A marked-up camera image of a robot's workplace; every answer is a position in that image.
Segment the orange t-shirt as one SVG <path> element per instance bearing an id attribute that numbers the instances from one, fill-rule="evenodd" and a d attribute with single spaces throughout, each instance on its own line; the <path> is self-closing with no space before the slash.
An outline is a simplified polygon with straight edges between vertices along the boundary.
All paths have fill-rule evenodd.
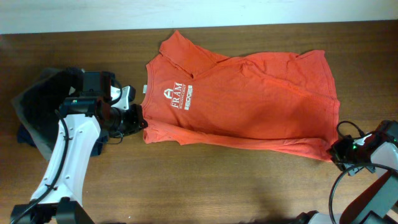
<path id="1" fill-rule="evenodd" d="M 148 144 L 203 143 L 330 160 L 340 102 L 322 50 L 227 57 L 174 32 L 146 69 Z"/>

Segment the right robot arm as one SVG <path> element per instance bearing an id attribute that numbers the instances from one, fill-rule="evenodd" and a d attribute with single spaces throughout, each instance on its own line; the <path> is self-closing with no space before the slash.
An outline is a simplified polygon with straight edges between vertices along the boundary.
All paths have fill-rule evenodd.
<path id="1" fill-rule="evenodd" d="M 337 132 L 340 140 L 328 153 L 341 174 L 336 178 L 328 199 L 328 214 L 318 211 L 301 213 L 292 223 L 396 223 L 387 213 L 397 212 L 397 121 L 384 120 L 371 132 L 365 133 L 351 121 L 348 124 L 357 129 L 354 138 Z M 344 176 L 354 176 L 362 170 L 377 175 L 363 193 L 356 197 L 341 214 L 335 214 L 333 199 L 338 184 Z"/>

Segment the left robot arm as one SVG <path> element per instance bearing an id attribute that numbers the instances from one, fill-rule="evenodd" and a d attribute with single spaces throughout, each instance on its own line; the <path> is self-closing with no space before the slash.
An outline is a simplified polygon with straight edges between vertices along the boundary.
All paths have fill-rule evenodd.
<path id="1" fill-rule="evenodd" d="M 28 204 L 15 205 L 11 223 L 92 223 L 82 205 L 83 183 L 91 152 L 101 132 L 120 141 L 148 124 L 136 91 L 111 72 L 60 75 L 67 91 L 55 110 L 57 140 L 47 170 Z"/>

